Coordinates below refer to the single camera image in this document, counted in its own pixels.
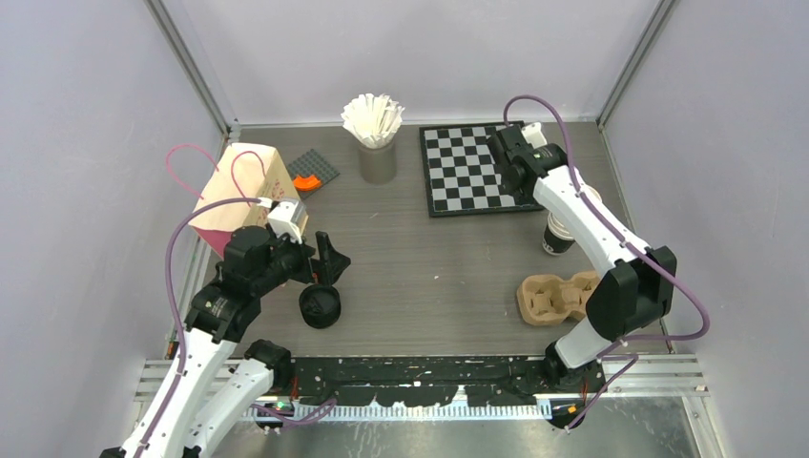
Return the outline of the stack of paper cups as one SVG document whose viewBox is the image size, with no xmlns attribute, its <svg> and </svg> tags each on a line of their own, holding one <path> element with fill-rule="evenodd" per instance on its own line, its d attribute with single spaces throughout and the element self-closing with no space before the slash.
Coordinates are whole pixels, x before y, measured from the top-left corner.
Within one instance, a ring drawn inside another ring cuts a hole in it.
<svg viewBox="0 0 809 458">
<path fill-rule="evenodd" d="M 543 247 L 549 254 L 566 253 L 575 243 L 582 246 L 589 258 L 594 250 L 600 250 L 605 227 L 588 207 L 584 189 L 576 191 L 571 186 L 553 192 L 544 188 L 539 196 L 549 211 L 543 235 Z"/>
</svg>

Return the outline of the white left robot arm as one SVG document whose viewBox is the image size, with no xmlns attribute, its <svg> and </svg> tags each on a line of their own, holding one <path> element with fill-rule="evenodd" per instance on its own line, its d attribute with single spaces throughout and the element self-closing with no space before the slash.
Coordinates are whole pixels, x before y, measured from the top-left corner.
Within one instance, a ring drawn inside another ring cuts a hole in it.
<svg viewBox="0 0 809 458">
<path fill-rule="evenodd" d="M 226 384 L 206 395 L 222 366 L 261 311 L 261 300 L 288 281 L 331 290 L 351 259 L 327 233 L 316 246 L 270 226 L 238 229 L 225 245 L 215 278 L 193 297 L 172 365 L 153 401 L 123 445 L 104 457 L 208 457 L 248 407 L 265 393 L 280 395 L 294 379 L 288 349 L 253 342 Z"/>
</svg>

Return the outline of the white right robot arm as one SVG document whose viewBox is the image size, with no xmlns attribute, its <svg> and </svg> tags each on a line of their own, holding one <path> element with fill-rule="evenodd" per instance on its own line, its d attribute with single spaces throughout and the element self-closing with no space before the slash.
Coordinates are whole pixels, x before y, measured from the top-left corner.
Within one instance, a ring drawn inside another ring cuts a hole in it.
<svg viewBox="0 0 809 458">
<path fill-rule="evenodd" d="M 539 124 L 508 125 L 487 139 L 487 147 L 502 191 L 532 198 L 555 216 L 600 277 L 586 302 L 585 319 L 545 350 L 546 382 L 569 391 L 582 380 L 582 366 L 670 312 L 676 257 L 666 246 L 652 248 L 622 224 L 572 158 L 546 142 Z"/>
</svg>

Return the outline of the stack of black lids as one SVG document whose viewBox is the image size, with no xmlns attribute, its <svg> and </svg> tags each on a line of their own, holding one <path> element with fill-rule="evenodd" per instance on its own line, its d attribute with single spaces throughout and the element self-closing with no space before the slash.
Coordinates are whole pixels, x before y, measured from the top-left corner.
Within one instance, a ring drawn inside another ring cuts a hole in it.
<svg viewBox="0 0 809 458">
<path fill-rule="evenodd" d="M 324 329 L 335 324 L 340 318 L 341 296 L 334 286 L 312 284 L 301 291 L 299 308 L 307 325 L 316 329 Z"/>
</svg>

